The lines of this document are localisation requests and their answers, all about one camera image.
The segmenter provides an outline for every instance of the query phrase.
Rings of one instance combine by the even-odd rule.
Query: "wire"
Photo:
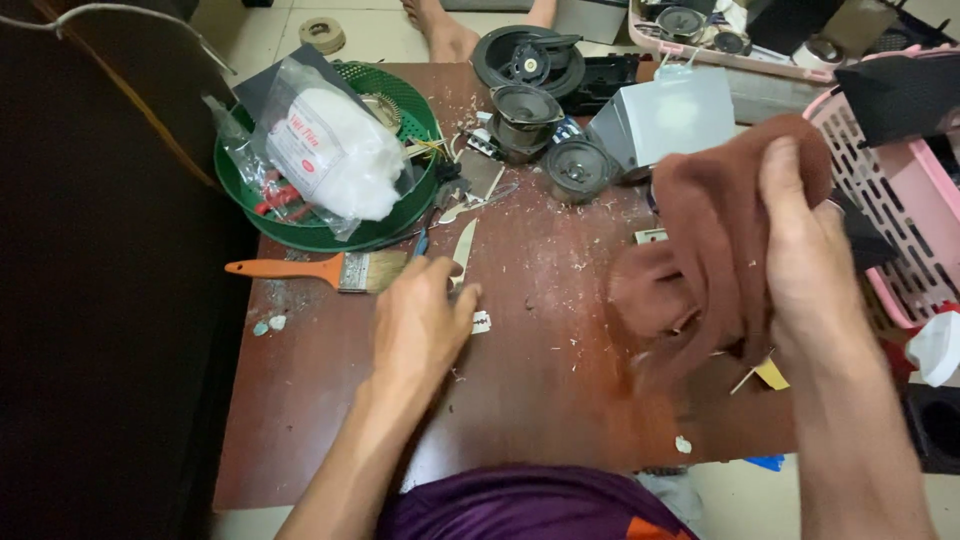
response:
[[[15,26],[17,28],[23,28],[25,30],[40,30],[43,32],[54,32],[57,34],[57,37],[63,39],[63,25],[70,20],[71,18],[86,13],[86,12],[97,12],[97,11],[108,11],[108,12],[131,12],[131,13],[140,13],[141,15],[149,15],[156,18],[161,18],[166,21],[170,21],[176,24],[181,25],[183,28],[186,28],[193,34],[197,41],[200,42],[200,46],[203,47],[204,52],[207,53],[214,61],[216,61],[220,67],[223,67],[225,70],[229,71],[233,75],[236,75],[237,72],[235,69],[227,65],[227,61],[224,60],[222,56],[211,46],[206,39],[200,35],[199,32],[193,29],[189,24],[184,21],[166,13],[155,12],[153,10],[147,10],[145,8],[138,8],[137,6],[127,6],[124,4],[102,4],[102,3],[92,3],[84,4],[72,10],[68,10],[61,16],[57,17],[53,22],[48,22],[46,24],[36,24],[32,22],[24,22],[22,20],[11,19],[0,15],[0,22],[8,24],[10,26]]]

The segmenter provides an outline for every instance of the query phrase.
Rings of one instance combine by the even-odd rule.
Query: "wooden table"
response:
[[[468,64],[381,64],[428,98],[445,134],[492,110]],[[467,282],[481,282],[477,334],[411,444],[402,488],[508,462],[578,464],[626,472],[644,466],[728,460],[796,450],[790,391],[715,357],[675,388],[633,395],[627,364],[641,352],[605,302],[608,266],[653,218],[630,188],[565,208],[534,166],[508,168],[512,195],[431,232],[427,255],[452,256],[479,217]],[[303,258],[267,238],[261,258]],[[310,254],[309,259],[324,256]],[[293,504],[370,372],[374,297],[310,280],[255,280],[240,352],[215,509]],[[252,327],[286,316],[282,331]],[[675,437],[693,444],[681,454]]]

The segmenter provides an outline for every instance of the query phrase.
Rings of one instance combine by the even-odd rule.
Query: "person's hand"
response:
[[[422,390],[440,384],[473,330],[482,289],[463,289],[455,306],[447,283],[460,266],[441,257],[417,257],[376,299],[373,374]]]
[[[794,140],[767,147],[760,193],[770,215],[767,282],[777,347],[788,357],[814,358],[839,341],[869,336],[842,211],[828,201],[807,206]]]

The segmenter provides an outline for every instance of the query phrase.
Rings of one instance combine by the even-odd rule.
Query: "person's arm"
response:
[[[449,258],[416,258],[377,298],[372,374],[277,539],[373,536],[403,447],[473,328],[481,289],[466,287],[452,307],[454,267]]]
[[[767,149],[775,357],[794,396],[803,538],[936,538],[923,475],[867,322],[842,213],[806,205],[797,147]]]

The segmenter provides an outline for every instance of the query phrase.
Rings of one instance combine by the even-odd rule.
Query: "white plastic bag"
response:
[[[315,68],[289,57],[254,140],[341,241],[361,220],[390,214],[400,199],[395,180],[410,170],[395,135]]]

